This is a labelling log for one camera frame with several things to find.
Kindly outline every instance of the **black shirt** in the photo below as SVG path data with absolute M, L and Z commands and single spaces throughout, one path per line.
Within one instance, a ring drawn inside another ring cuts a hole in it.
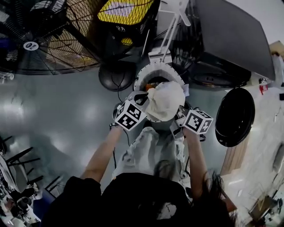
M 156 220 L 164 203 L 175 205 L 175 214 L 170 219 Z M 50 205 L 41 226 L 181 222 L 188 220 L 188 211 L 184 188 L 170 180 L 141 173 L 123 173 L 101 194 L 100 184 L 95 180 L 73 176 L 64 192 Z

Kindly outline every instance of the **white wall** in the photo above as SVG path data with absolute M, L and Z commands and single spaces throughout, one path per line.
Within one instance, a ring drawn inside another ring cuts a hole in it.
M 268 43 L 284 44 L 284 3 L 282 0 L 227 0 L 260 21 Z

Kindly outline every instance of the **gray concrete floor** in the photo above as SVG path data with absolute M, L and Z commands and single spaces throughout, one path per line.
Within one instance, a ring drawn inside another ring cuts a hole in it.
M 120 92 L 124 99 L 132 91 Z M 191 90 L 188 101 L 216 117 L 224 91 Z M 99 82 L 98 69 L 55 76 L 16 75 L 13 81 L 0 84 L 0 136 L 13 136 L 8 141 L 7 158 L 33 146 L 22 160 L 40 157 L 27 164 L 34 167 L 29 179 L 44 175 L 40 186 L 56 176 L 63 183 L 70 176 L 80 176 L 89 159 L 109 132 L 112 111 L 119 102 L 116 92 L 107 91 Z M 129 134 L 130 143 L 142 124 Z M 209 168 L 220 172 L 226 148 L 220 145 L 211 126 L 207 141 L 202 144 Z M 126 135 L 116 148 L 116 159 L 128 148 Z M 114 170 L 111 159 L 101 182 L 102 190 L 109 184 Z

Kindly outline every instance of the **black pot lid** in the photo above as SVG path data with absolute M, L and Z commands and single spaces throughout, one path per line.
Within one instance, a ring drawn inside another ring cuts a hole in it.
M 219 107 L 215 132 L 219 143 L 233 147 L 241 143 L 249 134 L 255 116 L 252 95 L 243 88 L 228 92 Z

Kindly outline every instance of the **white pants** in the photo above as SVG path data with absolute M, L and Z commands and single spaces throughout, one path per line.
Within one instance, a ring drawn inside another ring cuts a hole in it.
M 121 173 L 139 172 L 153 175 L 154 168 L 160 160 L 175 162 L 173 181 L 184 178 L 185 155 L 183 138 L 174 140 L 172 135 L 166 139 L 152 128 L 146 127 L 128 150 L 119 159 L 113 178 Z

